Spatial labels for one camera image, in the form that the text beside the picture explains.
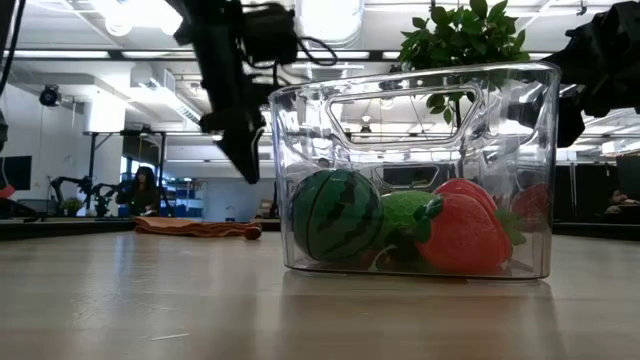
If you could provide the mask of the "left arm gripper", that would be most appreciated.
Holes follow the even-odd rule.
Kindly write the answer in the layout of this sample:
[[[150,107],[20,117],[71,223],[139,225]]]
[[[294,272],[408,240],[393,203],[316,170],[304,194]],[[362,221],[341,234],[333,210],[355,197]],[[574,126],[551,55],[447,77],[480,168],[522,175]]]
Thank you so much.
[[[200,127],[222,135],[217,146],[247,183],[256,184],[264,122],[250,93],[236,38],[229,26],[199,23],[192,26],[192,46],[211,105]]]

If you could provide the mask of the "clear plastic container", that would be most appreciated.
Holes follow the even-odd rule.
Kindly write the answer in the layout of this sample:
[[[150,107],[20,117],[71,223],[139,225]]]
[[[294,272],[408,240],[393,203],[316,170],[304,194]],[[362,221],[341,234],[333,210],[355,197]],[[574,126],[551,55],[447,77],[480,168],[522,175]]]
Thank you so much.
[[[559,70],[538,62],[363,76],[292,86],[271,97],[278,205],[288,268],[317,272],[539,279],[550,271]],[[534,129],[509,119],[510,96],[545,92]],[[489,193],[497,209],[544,183],[549,228],[525,233],[495,275],[444,273],[420,254],[402,261],[376,240],[360,257],[319,262],[296,244],[289,215],[296,187],[323,169],[361,173],[380,198],[401,191],[437,196],[453,178]]]

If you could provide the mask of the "small toy strawberry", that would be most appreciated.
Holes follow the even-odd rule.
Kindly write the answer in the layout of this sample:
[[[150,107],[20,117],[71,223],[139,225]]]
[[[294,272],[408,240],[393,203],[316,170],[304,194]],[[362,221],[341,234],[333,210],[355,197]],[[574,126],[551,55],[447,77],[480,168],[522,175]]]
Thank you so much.
[[[544,183],[518,192],[508,207],[498,208],[495,215],[512,246],[526,242],[525,233],[543,232],[549,228],[549,193]]]

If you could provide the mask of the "green toy watermelon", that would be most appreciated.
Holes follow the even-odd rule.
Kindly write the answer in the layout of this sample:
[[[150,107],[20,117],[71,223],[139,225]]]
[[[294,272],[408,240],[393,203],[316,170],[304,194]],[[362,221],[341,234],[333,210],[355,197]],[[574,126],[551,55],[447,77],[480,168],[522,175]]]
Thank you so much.
[[[296,187],[289,215],[298,247],[329,263],[366,252],[381,230],[384,209],[377,189],[361,173],[323,169]]]

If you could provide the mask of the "red toy tomato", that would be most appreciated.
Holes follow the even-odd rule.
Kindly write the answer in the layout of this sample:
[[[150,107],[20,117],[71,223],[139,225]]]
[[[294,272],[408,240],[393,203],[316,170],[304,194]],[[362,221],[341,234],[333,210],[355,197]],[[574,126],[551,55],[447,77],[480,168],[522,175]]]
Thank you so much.
[[[453,178],[438,186],[434,193],[445,200],[453,200],[457,207],[465,208],[468,214],[482,213],[492,221],[497,219],[494,200],[487,191],[470,180]]]

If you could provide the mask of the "red toy bell pepper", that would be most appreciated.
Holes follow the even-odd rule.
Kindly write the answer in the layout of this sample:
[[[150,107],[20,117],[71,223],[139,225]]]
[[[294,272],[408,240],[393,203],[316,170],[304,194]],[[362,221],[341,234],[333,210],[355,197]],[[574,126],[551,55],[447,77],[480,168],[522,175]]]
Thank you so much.
[[[477,200],[444,193],[413,213],[421,256],[447,274],[495,275],[510,255],[497,218]]]

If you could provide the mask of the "green toy apple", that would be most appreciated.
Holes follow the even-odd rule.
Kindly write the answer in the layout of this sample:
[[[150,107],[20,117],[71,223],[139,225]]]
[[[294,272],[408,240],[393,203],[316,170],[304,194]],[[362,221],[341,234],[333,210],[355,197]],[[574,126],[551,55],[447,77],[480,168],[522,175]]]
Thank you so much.
[[[402,261],[420,257],[417,245],[424,245],[431,235],[427,205],[437,196],[423,191],[401,191],[381,197],[383,222],[376,243],[383,248],[393,245],[388,254]]]

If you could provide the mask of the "black background cabinets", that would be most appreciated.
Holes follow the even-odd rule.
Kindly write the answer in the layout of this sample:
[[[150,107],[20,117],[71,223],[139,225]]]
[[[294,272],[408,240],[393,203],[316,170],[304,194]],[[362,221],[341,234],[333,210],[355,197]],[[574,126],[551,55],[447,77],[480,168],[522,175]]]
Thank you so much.
[[[640,225],[640,206],[607,213],[607,192],[619,188],[640,201],[640,156],[618,156],[613,162],[556,166],[555,222]]]

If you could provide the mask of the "orange folded cloth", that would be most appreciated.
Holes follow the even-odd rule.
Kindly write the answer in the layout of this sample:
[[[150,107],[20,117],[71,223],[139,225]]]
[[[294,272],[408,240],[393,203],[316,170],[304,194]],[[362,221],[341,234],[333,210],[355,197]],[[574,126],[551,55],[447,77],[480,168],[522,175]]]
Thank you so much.
[[[134,230],[140,233],[200,238],[244,237],[246,227],[261,227],[257,222],[196,222],[185,218],[142,216],[135,217],[134,223]]]

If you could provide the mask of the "person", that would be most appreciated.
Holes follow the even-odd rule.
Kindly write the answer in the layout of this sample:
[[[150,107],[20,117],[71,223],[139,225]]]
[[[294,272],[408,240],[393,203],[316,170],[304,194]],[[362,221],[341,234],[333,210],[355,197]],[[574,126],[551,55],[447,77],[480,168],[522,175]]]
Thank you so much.
[[[619,188],[612,188],[607,192],[607,213],[620,213],[626,207],[640,206],[640,201],[629,198]]]
[[[134,179],[116,196],[116,203],[126,205],[131,216],[158,215],[160,195],[152,169],[140,166]]]

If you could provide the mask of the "black ceiling spotlight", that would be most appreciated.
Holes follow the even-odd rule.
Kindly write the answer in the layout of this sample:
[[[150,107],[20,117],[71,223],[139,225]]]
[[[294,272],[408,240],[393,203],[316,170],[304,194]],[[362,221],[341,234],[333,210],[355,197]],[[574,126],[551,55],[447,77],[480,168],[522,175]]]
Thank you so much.
[[[61,103],[61,95],[57,85],[46,85],[39,96],[39,102],[45,107],[58,107]]]

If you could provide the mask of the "red and black device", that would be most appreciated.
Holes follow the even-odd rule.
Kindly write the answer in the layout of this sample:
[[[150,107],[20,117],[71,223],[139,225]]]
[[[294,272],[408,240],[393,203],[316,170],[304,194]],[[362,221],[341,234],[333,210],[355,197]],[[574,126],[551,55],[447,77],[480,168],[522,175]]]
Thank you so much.
[[[37,211],[11,199],[14,193],[15,189],[11,185],[6,185],[0,189],[0,220],[10,218],[37,218]]]

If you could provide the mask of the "background black frame table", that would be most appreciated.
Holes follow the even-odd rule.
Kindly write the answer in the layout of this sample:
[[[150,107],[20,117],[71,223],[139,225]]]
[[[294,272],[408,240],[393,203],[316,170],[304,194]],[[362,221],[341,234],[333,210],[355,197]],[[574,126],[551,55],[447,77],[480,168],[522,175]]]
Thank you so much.
[[[159,188],[160,213],[202,220],[206,217],[207,180],[193,165],[212,165],[215,159],[198,157],[197,147],[212,148],[218,137],[199,132],[161,131],[143,128],[120,131],[87,131],[89,137],[86,176],[95,189],[87,208],[106,198],[109,191],[126,190],[141,166],[154,173]]]

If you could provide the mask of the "silver ceiling air duct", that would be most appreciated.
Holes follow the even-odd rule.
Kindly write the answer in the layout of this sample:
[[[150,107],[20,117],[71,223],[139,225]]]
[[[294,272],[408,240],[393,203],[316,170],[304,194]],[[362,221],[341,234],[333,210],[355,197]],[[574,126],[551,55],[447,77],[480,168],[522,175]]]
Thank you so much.
[[[347,46],[360,34],[364,0],[295,0],[298,31],[327,45]]]

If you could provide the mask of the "black wall monitor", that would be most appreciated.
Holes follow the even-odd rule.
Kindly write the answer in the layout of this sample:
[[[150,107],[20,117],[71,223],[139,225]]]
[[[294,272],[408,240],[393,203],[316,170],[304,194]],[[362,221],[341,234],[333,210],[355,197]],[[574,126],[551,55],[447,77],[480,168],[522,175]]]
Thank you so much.
[[[31,188],[32,157],[0,157],[0,189],[11,185],[17,191]]]

